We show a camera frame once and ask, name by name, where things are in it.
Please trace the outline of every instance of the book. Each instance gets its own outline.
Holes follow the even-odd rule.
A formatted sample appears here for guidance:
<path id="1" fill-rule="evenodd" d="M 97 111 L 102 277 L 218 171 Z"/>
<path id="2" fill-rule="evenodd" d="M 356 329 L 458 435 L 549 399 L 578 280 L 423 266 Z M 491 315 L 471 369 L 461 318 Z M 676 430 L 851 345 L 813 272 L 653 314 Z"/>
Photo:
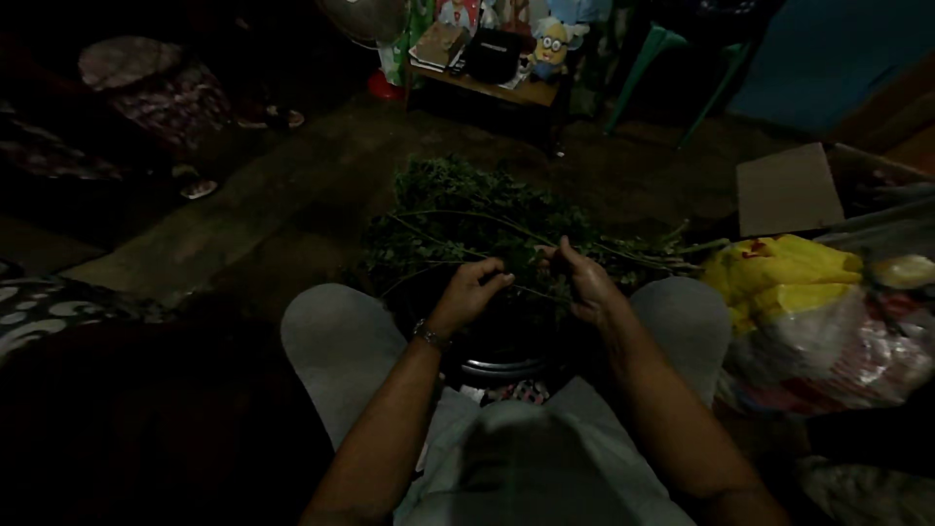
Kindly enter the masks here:
<path id="1" fill-rule="evenodd" d="M 435 22 L 409 51 L 414 66 L 444 71 L 470 40 L 467 28 Z"/>

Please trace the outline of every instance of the moringa leaves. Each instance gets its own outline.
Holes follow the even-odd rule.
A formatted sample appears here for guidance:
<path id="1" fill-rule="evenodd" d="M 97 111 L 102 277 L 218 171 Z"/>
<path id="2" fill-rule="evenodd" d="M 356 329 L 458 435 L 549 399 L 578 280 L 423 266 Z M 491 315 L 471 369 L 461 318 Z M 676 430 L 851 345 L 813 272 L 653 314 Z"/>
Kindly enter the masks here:
<path id="1" fill-rule="evenodd" d="M 555 246 L 562 235 L 626 289 L 695 268 L 678 256 L 683 226 L 654 240 L 609 238 L 563 198 L 455 157 L 410 160 L 396 174 L 396 199 L 364 238 L 367 273 L 381 296 L 428 270 L 497 256 L 516 274 L 506 294 L 512 311 L 533 325 L 557 324 L 568 315 L 571 286 L 539 271 L 535 247 Z"/>

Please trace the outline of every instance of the hand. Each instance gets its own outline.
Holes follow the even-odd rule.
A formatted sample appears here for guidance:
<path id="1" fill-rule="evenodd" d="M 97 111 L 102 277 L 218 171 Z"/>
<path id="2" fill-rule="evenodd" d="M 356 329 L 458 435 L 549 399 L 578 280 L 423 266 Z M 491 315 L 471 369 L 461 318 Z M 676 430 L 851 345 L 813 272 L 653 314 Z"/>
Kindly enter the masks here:
<path id="1" fill-rule="evenodd" d="M 571 304 L 571 313 L 582 321 L 601 327 L 609 319 L 610 309 L 621 301 L 626 302 L 607 271 L 594 259 L 575 252 L 568 243 L 568 236 L 562 236 L 558 248 L 544 245 L 536 248 L 545 254 L 545 267 L 571 274 L 578 294 L 578 301 Z"/>
<path id="2" fill-rule="evenodd" d="M 512 274 L 498 274 L 486 284 L 481 285 L 480 279 L 494 271 L 503 271 L 503 261 L 496 257 L 488 257 L 477 263 L 466 263 L 458 268 L 439 304 L 425 320 L 429 330 L 438 336 L 449 339 L 457 330 L 474 321 L 483 312 L 487 302 L 497 292 L 510 286 L 516 276 Z"/>

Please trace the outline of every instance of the knee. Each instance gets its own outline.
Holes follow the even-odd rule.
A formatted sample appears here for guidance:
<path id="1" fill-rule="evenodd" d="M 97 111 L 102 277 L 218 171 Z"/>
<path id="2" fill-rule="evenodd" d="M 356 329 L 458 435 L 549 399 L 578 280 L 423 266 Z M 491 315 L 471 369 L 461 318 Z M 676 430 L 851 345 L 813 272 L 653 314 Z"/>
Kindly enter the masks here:
<path id="1" fill-rule="evenodd" d="M 721 294 L 698 280 L 674 276 L 652 282 L 630 301 L 644 322 L 665 319 L 682 327 L 730 331 L 730 311 Z"/>
<path id="2" fill-rule="evenodd" d="M 382 304 L 376 298 L 346 285 L 326 283 L 296 296 L 286 307 L 282 326 L 339 327 L 357 322 L 368 314 L 381 312 Z"/>

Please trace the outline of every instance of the yellow plastic bag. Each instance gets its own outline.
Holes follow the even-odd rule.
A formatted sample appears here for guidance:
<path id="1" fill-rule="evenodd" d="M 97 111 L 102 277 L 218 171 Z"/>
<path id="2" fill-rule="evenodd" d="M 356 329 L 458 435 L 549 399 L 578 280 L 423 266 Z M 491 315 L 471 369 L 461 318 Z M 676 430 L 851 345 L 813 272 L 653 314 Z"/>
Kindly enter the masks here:
<path id="1" fill-rule="evenodd" d="M 755 321 L 837 300 L 860 283 L 861 268 L 858 256 L 786 234 L 734 243 L 704 264 L 701 281 L 721 293 L 743 334 Z"/>
<path id="2" fill-rule="evenodd" d="M 704 268 L 702 281 L 733 316 L 717 398 L 734 409 L 808 416 L 886 407 L 932 374 L 935 318 L 899 291 L 869 300 L 853 254 L 784 235 L 736 243 Z"/>

